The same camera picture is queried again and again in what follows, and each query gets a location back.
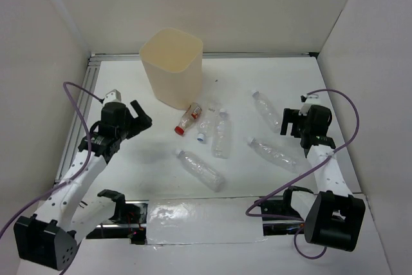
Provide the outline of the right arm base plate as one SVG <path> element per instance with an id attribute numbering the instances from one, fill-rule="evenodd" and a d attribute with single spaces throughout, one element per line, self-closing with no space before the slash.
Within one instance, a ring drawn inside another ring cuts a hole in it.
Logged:
<path id="1" fill-rule="evenodd" d="M 262 217 L 264 236 L 293 235 L 304 224 L 297 211 L 287 206 L 280 196 L 261 203 L 259 208 L 262 215 L 274 215 L 274 217 Z"/>

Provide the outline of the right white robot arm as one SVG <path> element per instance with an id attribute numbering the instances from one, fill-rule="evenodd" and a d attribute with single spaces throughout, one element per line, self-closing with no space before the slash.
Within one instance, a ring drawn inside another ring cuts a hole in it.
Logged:
<path id="1" fill-rule="evenodd" d="M 280 134 L 289 133 L 300 140 L 318 192 L 288 185 L 277 212 L 262 216 L 301 220 L 307 243 L 351 252 L 357 245 L 366 206 L 354 197 L 343 178 L 335 158 L 335 142 L 328 136 L 331 123 L 331 110 L 317 104 L 284 110 Z"/>

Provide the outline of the red cap labelled bottle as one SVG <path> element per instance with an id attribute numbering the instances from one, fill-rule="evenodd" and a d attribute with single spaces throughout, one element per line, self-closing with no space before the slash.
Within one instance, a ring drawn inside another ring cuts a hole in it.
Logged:
<path id="1" fill-rule="evenodd" d="M 201 106 L 193 102 L 186 109 L 185 113 L 181 117 L 179 124 L 175 127 L 174 131 L 180 136 L 183 136 L 188 128 L 190 128 L 200 117 L 202 113 Z"/>

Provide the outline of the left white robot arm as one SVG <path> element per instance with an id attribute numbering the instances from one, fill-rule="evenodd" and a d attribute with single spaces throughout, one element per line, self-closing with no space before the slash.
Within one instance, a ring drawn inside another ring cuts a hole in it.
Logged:
<path id="1" fill-rule="evenodd" d="M 72 263 L 81 241 L 106 220 L 122 223 L 140 210 L 127 204 L 118 191 L 103 189 L 92 199 L 85 195 L 124 140 L 149 129 L 152 120 L 139 103 L 131 102 L 137 116 L 121 102 L 103 105 L 100 120 L 82 139 L 68 172 L 46 194 L 43 204 L 30 217 L 20 216 L 14 223 L 17 251 L 22 260 L 58 271 Z"/>

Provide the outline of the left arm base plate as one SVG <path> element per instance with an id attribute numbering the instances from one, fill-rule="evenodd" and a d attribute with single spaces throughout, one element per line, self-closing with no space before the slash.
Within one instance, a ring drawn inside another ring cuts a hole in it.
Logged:
<path id="1" fill-rule="evenodd" d="M 133 245 L 147 243 L 148 201 L 126 201 L 126 212 L 114 220 L 98 224 L 87 236 L 87 240 L 127 240 Z"/>

